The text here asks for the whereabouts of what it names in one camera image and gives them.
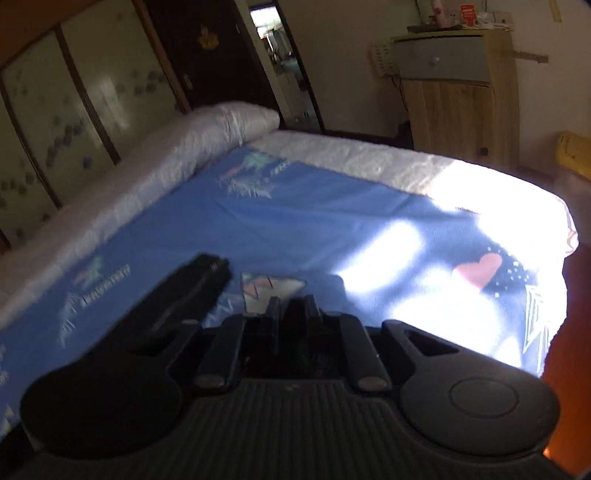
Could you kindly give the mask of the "wooden cabinet with grey drawer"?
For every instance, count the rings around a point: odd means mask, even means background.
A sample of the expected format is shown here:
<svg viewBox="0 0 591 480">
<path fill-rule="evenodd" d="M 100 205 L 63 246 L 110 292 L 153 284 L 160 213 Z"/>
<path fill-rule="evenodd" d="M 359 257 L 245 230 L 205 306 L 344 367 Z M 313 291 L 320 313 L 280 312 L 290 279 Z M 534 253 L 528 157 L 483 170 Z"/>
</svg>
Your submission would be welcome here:
<svg viewBox="0 0 591 480">
<path fill-rule="evenodd" d="M 409 34 L 394 39 L 392 49 L 415 150 L 516 169 L 520 106 L 510 32 Z"/>
</svg>

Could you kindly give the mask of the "blue patterned bed sheet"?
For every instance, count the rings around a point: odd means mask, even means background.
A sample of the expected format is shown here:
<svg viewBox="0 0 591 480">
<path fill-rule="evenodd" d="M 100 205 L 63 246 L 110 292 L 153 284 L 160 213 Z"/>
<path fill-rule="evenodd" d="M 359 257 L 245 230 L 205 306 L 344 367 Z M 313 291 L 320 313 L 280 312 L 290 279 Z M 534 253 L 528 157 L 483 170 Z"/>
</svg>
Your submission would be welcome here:
<svg viewBox="0 0 591 480">
<path fill-rule="evenodd" d="M 144 210 L 2 332 L 2 431 L 33 380 L 201 253 L 232 271 L 209 327 L 274 296 L 311 295 L 369 326 L 400 320 L 538 375 L 566 316 L 567 256 L 528 266 L 473 212 L 242 147 Z"/>
</svg>

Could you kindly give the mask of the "black pants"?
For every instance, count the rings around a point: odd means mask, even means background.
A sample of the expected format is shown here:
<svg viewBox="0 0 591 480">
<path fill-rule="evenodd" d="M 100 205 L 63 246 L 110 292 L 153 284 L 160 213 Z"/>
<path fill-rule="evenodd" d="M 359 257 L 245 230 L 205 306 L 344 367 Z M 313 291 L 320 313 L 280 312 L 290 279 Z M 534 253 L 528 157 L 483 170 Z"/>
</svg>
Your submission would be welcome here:
<svg viewBox="0 0 591 480">
<path fill-rule="evenodd" d="M 76 377 L 132 377 L 161 370 L 202 327 L 232 278 L 229 261 L 200 254 L 160 282 L 100 341 L 58 370 Z"/>
</svg>

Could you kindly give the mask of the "white wall power strip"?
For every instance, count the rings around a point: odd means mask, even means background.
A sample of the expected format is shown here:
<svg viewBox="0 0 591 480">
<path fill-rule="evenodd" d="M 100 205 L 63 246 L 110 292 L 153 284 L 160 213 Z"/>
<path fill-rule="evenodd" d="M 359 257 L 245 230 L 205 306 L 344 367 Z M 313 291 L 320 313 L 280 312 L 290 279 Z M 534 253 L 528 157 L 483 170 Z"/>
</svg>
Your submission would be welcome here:
<svg viewBox="0 0 591 480">
<path fill-rule="evenodd" d="M 372 59 L 377 77 L 395 77 L 399 68 L 394 62 L 394 54 L 391 42 L 374 42 L 370 44 L 370 59 Z"/>
</svg>

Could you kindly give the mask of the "wardrobe with frosted glass doors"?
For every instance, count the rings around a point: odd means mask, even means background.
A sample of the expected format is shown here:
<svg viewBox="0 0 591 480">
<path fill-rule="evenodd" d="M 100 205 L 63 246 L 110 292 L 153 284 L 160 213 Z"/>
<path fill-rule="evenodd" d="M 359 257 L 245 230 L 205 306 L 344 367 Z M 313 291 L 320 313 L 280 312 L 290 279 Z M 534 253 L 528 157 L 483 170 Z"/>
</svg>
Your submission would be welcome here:
<svg viewBox="0 0 591 480">
<path fill-rule="evenodd" d="M 30 240 L 181 107 L 136 1 L 99 1 L 1 69 L 1 246 Z"/>
</svg>

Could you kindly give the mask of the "dark brown wooden door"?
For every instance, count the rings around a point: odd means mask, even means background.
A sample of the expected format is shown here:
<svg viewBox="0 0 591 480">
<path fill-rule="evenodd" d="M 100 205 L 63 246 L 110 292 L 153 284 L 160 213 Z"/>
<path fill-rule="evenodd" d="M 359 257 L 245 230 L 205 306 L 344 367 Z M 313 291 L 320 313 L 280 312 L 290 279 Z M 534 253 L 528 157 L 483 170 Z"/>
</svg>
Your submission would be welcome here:
<svg viewBox="0 0 591 480">
<path fill-rule="evenodd" d="M 147 13 L 191 108 L 242 101 L 279 110 L 233 1 L 147 1 Z"/>
</svg>

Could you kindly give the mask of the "yellow box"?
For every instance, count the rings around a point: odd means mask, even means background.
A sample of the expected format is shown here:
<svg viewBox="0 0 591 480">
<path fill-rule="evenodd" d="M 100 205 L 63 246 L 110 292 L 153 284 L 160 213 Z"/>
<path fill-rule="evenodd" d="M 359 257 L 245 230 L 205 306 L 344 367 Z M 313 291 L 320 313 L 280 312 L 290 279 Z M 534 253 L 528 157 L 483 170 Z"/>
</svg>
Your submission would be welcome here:
<svg viewBox="0 0 591 480">
<path fill-rule="evenodd" d="M 556 143 L 556 163 L 587 180 L 591 179 L 591 139 L 564 131 Z"/>
</svg>

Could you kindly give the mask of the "white quilted comforter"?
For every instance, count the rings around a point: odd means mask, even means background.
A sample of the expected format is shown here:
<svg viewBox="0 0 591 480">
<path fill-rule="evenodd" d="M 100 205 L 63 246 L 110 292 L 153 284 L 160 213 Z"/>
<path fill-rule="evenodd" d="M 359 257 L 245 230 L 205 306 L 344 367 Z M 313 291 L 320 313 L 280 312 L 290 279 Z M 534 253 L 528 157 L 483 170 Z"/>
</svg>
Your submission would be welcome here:
<svg viewBox="0 0 591 480">
<path fill-rule="evenodd" d="M 462 160 L 284 131 L 273 110 L 243 102 L 200 108 L 150 135 L 113 171 L 1 259 L 1 322 L 11 324 L 76 263 L 197 172 L 239 148 L 329 169 L 473 212 L 528 266 L 568 256 L 579 238 L 557 195 Z"/>
</svg>

